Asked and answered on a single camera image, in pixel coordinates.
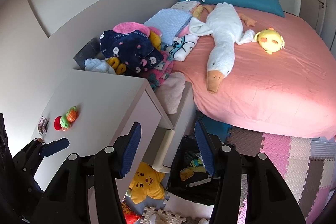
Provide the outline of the pink flower fleece blanket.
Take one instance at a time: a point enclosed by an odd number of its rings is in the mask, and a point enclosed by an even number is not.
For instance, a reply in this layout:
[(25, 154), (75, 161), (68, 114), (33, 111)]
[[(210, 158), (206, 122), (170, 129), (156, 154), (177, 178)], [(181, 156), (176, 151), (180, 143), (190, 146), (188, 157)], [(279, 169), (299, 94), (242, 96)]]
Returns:
[(174, 66), (174, 59), (171, 54), (166, 51), (161, 51), (163, 60), (158, 63), (153, 69), (141, 73), (141, 77), (149, 81), (151, 88), (155, 91), (169, 77)]

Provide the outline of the green orange turtle toy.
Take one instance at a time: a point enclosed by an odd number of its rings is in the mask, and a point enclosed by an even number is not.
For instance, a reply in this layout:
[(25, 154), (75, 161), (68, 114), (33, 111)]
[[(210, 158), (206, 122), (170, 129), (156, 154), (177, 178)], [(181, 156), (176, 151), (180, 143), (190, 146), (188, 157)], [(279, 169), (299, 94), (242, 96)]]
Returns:
[(72, 123), (77, 118), (77, 112), (77, 107), (73, 106), (64, 115), (61, 116), (60, 126), (63, 131), (68, 130), (72, 126)]

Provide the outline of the pink hat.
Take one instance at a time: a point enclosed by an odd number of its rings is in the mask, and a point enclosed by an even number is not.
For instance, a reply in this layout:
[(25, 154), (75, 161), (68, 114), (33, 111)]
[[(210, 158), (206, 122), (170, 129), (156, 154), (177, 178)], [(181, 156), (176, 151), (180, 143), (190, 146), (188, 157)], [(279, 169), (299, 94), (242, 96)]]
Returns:
[(162, 36), (162, 32), (159, 29), (155, 27), (148, 27), (144, 24), (137, 23), (137, 22), (122, 22), (114, 26), (112, 30), (120, 34), (128, 34), (136, 30), (139, 30), (146, 36), (150, 36), (151, 32), (155, 33), (159, 37)]

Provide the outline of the light blue dotted blanket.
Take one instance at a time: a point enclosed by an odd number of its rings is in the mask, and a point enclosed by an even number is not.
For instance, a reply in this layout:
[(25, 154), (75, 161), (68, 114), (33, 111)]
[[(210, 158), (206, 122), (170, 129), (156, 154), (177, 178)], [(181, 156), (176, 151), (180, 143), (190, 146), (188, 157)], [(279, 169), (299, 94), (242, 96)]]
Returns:
[(161, 31), (162, 42), (172, 45), (174, 38), (187, 26), (192, 15), (188, 11), (179, 9), (161, 9), (144, 25), (147, 27), (154, 27)]

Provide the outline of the yellow chick plush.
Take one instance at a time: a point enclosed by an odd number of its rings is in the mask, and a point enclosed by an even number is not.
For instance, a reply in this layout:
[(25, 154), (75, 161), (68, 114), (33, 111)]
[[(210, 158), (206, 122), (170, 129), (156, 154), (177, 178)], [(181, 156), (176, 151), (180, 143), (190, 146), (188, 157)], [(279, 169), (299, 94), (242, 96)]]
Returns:
[(285, 48), (283, 37), (275, 31), (273, 27), (256, 33), (254, 40), (258, 42), (260, 47), (262, 47), (269, 55)]

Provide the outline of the white cartoon pillow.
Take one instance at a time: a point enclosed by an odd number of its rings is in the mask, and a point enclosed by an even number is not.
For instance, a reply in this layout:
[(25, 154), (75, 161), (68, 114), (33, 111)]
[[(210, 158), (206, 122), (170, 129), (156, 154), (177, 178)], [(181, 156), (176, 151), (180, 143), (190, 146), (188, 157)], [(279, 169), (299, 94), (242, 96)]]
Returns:
[(175, 37), (172, 45), (165, 46), (164, 50), (168, 52), (175, 61), (184, 61), (197, 45), (198, 39), (199, 37), (193, 34), (187, 34), (181, 38)]

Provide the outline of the red heart plush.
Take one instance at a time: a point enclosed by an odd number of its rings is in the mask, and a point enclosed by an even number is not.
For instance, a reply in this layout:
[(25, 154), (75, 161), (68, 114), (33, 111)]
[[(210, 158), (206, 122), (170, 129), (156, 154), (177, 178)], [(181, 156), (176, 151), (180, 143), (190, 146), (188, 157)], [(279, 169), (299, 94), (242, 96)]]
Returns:
[(55, 129), (56, 131), (59, 131), (59, 130), (62, 129), (62, 126), (61, 126), (61, 124), (60, 124), (60, 119), (61, 119), (61, 116), (58, 116), (58, 117), (56, 117), (55, 120), (54, 120), (54, 129)]

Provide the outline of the light blue baby cloth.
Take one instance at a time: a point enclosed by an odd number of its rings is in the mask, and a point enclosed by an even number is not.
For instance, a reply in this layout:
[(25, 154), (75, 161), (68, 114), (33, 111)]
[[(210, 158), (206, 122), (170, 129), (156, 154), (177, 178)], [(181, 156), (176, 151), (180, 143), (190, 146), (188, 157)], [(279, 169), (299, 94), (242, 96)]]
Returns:
[(108, 73), (115, 75), (115, 70), (105, 61), (100, 59), (86, 59), (84, 61), (85, 71)]

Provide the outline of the pink bed sheet mattress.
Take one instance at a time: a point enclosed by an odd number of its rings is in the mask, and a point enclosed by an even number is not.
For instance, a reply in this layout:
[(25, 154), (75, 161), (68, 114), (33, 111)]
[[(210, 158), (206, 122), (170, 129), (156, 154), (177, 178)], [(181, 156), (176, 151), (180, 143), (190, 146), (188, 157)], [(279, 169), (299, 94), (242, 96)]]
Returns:
[(335, 136), (335, 58), (303, 19), (238, 7), (256, 20), (255, 31), (274, 28), (284, 49), (268, 54), (258, 43), (235, 46), (231, 73), (218, 92), (206, 88), (206, 67), (214, 47), (210, 36), (198, 40), (174, 70), (192, 84), (194, 102), (206, 116), (270, 134), (315, 138)]

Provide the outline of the pale pink fluffy towel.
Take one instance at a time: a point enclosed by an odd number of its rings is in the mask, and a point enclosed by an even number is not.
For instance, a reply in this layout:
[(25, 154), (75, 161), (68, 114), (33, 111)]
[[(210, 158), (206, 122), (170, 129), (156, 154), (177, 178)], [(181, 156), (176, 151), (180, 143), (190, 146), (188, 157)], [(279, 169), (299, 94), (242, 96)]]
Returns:
[(155, 95), (166, 114), (172, 115), (177, 113), (185, 89), (185, 83), (185, 75), (181, 72), (174, 72), (155, 91)]

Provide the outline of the navy rabbit print blanket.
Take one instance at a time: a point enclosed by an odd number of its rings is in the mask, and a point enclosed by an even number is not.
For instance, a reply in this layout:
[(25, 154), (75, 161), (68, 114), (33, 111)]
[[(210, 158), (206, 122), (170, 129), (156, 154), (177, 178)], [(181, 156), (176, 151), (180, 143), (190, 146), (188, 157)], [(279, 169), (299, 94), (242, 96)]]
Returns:
[(100, 48), (104, 57), (117, 57), (125, 64), (129, 75), (149, 71), (163, 60), (162, 53), (139, 30), (128, 34), (105, 31), (100, 36)]

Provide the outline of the white goose plush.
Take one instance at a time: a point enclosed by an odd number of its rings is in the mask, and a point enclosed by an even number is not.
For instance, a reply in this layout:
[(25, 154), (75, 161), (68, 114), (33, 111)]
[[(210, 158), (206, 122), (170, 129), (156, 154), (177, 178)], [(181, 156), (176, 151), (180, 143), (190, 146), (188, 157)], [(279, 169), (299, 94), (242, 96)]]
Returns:
[(254, 41), (253, 30), (243, 30), (243, 26), (253, 27), (256, 20), (238, 13), (227, 2), (218, 3), (208, 14), (205, 22), (193, 17), (189, 32), (195, 36), (213, 37), (215, 46), (207, 62), (207, 90), (217, 93), (223, 79), (232, 71), (235, 62), (234, 44), (242, 45)]

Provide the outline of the black trash bin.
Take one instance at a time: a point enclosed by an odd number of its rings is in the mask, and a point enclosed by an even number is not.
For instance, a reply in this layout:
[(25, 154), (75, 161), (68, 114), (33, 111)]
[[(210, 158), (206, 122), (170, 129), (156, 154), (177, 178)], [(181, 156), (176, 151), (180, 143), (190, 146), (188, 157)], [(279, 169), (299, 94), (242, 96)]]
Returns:
[(206, 171), (194, 135), (182, 138), (173, 160), (166, 190), (184, 200), (214, 205), (219, 179)]

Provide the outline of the black wall socket panel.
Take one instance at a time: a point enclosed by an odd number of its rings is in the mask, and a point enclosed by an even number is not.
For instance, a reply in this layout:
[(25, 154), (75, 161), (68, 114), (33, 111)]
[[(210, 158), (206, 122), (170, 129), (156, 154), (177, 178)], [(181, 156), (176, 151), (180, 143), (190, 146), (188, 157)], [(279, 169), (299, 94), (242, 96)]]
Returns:
[(91, 39), (86, 45), (73, 57), (81, 70), (85, 69), (86, 59), (94, 59), (100, 51), (100, 40), (97, 38)]

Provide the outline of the yellow star plush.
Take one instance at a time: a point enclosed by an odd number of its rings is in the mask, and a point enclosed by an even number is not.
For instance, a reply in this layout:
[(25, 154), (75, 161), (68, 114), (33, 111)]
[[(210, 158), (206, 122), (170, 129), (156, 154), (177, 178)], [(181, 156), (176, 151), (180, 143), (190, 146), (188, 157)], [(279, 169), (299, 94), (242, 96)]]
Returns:
[(157, 172), (152, 166), (140, 162), (137, 171), (125, 195), (125, 202), (130, 209), (142, 215), (145, 207), (163, 209), (168, 199), (166, 186), (170, 173)]

